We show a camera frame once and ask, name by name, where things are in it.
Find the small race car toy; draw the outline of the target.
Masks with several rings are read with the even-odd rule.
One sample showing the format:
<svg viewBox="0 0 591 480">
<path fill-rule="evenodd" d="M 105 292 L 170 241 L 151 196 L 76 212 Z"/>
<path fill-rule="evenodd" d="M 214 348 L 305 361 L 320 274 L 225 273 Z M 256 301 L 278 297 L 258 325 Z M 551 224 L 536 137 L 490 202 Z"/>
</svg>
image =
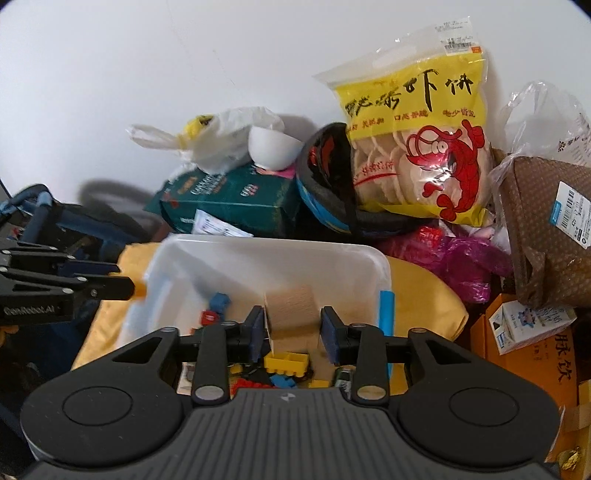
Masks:
<svg viewBox="0 0 591 480">
<path fill-rule="evenodd" d="M 353 376 L 355 375 L 355 371 L 355 366 L 339 366 L 335 369 L 335 373 L 332 376 L 332 386 L 338 388 L 346 399 L 351 398 Z"/>
</svg>

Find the light blue block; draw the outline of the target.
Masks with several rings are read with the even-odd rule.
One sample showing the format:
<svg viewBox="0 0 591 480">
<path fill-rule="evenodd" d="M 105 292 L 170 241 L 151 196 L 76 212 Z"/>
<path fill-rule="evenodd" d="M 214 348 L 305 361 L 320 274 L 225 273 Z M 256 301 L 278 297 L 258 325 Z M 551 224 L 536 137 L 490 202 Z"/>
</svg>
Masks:
<svg viewBox="0 0 591 480">
<path fill-rule="evenodd" d="M 220 318 L 224 318 L 225 312 L 228 310 L 230 304 L 231 299 L 228 295 L 221 292 L 216 292 L 209 300 L 208 309 L 214 312 Z"/>
</svg>

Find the blue black stroller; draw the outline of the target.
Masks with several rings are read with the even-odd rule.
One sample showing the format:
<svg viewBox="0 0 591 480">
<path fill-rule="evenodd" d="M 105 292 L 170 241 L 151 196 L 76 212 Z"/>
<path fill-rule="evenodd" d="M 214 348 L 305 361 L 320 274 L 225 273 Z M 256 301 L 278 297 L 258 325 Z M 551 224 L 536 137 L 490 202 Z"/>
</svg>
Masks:
<svg viewBox="0 0 591 480">
<path fill-rule="evenodd" d="M 1 190 L 1 242 L 6 239 L 117 265 L 127 245 L 146 243 L 150 236 L 128 215 L 61 203 L 45 185 L 35 184 L 13 196 Z"/>
</svg>

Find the white plastic bin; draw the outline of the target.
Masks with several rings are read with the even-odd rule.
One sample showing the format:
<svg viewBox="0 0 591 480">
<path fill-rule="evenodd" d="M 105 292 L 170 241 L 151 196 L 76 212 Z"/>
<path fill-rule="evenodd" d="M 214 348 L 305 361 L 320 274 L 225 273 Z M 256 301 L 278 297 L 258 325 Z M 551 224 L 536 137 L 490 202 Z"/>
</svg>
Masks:
<svg viewBox="0 0 591 480">
<path fill-rule="evenodd" d="M 342 322 L 394 332 L 394 295 L 386 256 L 363 245 L 264 238 L 176 235 L 158 244 L 142 276 L 147 294 L 132 302 L 117 346 L 162 327 L 183 335 L 200 326 L 215 294 L 228 296 L 225 317 L 242 321 L 266 294 L 311 290 Z"/>
</svg>

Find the yellow cloth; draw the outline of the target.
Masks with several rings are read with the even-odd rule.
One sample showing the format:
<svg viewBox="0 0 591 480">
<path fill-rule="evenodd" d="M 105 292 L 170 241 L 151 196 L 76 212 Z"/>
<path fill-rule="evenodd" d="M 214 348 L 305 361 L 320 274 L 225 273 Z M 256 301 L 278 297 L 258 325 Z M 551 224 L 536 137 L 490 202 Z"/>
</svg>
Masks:
<svg viewBox="0 0 591 480">
<path fill-rule="evenodd" d="M 142 279 L 159 243 L 131 244 L 123 250 L 118 266 L 133 280 Z M 468 322 L 468 312 L 456 293 L 428 270 L 415 264 L 387 256 L 393 273 L 396 295 L 394 334 L 406 336 L 408 330 L 424 327 L 448 340 L 455 340 Z M 71 369 L 81 367 L 115 349 L 129 302 L 103 301 L 90 326 L 89 333 Z M 320 366 L 312 373 L 312 386 L 329 386 L 335 367 L 329 367 L 324 347 L 312 352 L 311 366 Z M 408 385 L 401 364 L 395 364 L 390 391 L 398 395 Z"/>
</svg>

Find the yellow brick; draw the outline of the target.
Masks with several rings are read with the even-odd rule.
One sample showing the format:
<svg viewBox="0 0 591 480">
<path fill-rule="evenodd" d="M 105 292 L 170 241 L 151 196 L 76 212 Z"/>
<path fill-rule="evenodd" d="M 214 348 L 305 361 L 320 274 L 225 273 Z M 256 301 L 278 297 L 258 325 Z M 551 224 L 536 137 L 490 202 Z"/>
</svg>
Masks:
<svg viewBox="0 0 591 480">
<path fill-rule="evenodd" d="M 263 366 L 270 374 L 303 378 L 309 365 L 310 357 L 304 353 L 270 352 L 263 358 Z"/>
</svg>

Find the magenta plastic bag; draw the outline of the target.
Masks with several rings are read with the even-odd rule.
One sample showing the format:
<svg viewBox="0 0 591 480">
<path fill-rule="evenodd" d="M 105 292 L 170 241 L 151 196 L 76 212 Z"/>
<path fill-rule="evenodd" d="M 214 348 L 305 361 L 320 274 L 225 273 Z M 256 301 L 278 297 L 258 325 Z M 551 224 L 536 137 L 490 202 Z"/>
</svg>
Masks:
<svg viewBox="0 0 591 480">
<path fill-rule="evenodd" d="M 422 225 L 410 233 L 384 239 L 378 249 L 429 270 L 468 304 L 488 302 L 492 278 L 513 273 L 510 256 L 490 240 L 457 236 L 439 225 Z"/>
</svg>

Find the dark green box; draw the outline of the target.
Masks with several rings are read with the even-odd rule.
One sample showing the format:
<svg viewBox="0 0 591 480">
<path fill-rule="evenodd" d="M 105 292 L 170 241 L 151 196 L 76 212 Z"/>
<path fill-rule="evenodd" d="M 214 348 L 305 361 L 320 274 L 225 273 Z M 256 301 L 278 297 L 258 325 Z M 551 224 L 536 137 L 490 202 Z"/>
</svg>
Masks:
<svg viewBox="0 0 591 480">
<path fill-rule="evenodd" d="M 144 210 L 177 233 L 191 233 L 200 210 L 252 235 L 283 238 L 300 205 L 296 180 L 259 174 L 249 163 L 226 174 L 196 169 L 167 181 Z"/>
</svg>

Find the white plastic bag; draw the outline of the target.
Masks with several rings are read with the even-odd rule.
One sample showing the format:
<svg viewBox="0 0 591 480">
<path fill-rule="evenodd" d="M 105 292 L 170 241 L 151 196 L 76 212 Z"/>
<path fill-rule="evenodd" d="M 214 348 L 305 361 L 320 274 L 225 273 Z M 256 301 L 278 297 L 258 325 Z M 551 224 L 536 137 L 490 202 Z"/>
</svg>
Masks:
<svg viewBox="0 0 591 480">
<path fill-rule="evenodd" d="M 194 170 L 219 175 L 249 163 L 253 127 L 282 132 L 284 123 L 266 107 L 243 107 L 198 115 L 177 134 L 139 124 L 130 126 L 127 133 L 143 148 L 176 152 L 180 165 L 169 175 L 172 181 Z"/>
</svg>

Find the orange cardboard box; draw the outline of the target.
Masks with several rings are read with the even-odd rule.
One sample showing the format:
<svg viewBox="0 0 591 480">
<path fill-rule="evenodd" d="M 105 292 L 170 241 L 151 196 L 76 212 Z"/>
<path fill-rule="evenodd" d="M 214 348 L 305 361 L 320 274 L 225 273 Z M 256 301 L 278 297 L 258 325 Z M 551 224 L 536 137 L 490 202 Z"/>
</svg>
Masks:
<svg viewBox="0 0 591 480">
<path fill-rule="evenodd" d="M 577 319 L 562 332 L 524 348 L 500 355 L 488 317 L 503 302 L 517 300 L 501 294 L 487 307 L 470 330 L 471 349 L 480 357 L 543 389 L 559 408 L 561 415 L 572 418 L 579 405 L 579 372 L 576 364 L 575 335 L 586 328 L 587 312 L 574 309 Z"/>
</svg>

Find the black helmet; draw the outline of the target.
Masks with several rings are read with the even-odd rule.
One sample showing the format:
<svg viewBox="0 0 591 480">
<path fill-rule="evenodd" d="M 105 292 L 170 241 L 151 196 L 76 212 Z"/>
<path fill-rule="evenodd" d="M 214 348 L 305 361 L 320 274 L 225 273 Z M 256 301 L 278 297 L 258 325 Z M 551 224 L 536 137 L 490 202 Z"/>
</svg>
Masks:
<svg viewBox="0 0 591 480">
<path fill-rule="evenodd" d="M 361 209 L 353 189 L 351 153 L 346 124 L 335 122 L 311 135 L 297 156 L 297 188 L 322 225 L 365 240 L 408 234 L 429 223 L 427 219 Z"/>
</svg>

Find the white bowl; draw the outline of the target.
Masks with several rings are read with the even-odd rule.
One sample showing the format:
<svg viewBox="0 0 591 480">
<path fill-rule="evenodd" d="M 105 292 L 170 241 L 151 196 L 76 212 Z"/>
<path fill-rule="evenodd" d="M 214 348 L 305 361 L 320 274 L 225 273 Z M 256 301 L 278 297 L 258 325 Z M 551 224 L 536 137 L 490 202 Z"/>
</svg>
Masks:
<svg viewBox="0 0 591 480">
<path fill-rule="evenodd" d="M 283 171 L 300 154 L 304 143 L 282 131 L 252 127 L 249 131 L 249 156 L 254 165 L 270 171 Z"/>
</svg>

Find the brown dotted paper bag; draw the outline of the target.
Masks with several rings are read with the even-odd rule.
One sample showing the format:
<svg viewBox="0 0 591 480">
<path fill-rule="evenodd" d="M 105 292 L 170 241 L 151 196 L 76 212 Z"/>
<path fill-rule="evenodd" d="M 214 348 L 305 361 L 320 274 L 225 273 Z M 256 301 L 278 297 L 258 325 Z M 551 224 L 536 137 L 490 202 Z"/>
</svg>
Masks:
<svg viewBox="0 0 591 480">
<path fill-rule="evenodd" d="M 532 308 L 590 306 L 590 169 L 519 156 L 499 187 L 516 294 Z"/>
</svg>

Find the shrimp cracker bag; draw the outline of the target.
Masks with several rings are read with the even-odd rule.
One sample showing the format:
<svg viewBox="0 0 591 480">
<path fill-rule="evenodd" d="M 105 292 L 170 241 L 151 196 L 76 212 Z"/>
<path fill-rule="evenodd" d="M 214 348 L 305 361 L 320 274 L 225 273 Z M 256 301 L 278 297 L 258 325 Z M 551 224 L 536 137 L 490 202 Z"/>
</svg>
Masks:
<svg viewBox="0 0 591 480">
<path fill-rule="evenodd" d="M 361 209 L 476 228 L 491 223 L 487 73 L 465 17 L 317 75 L 346 116 Z"/>
</svg>

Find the clear plastic bag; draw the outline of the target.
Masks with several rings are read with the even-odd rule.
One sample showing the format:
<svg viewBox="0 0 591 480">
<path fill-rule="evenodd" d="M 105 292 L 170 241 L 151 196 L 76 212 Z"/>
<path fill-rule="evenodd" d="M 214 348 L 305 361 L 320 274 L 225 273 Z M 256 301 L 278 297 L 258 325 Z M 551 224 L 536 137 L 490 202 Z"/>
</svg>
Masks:
<svg viewBox="0 0 591 480">
<path fill-rule="evenodd" d="M 532 81 L 511 95 L 496 124 L 502 159 L 490 173 L 499 186 L 519 157 L 590 167 L 590 120 L 579 100 L 552 83 Z"/>
</svg>

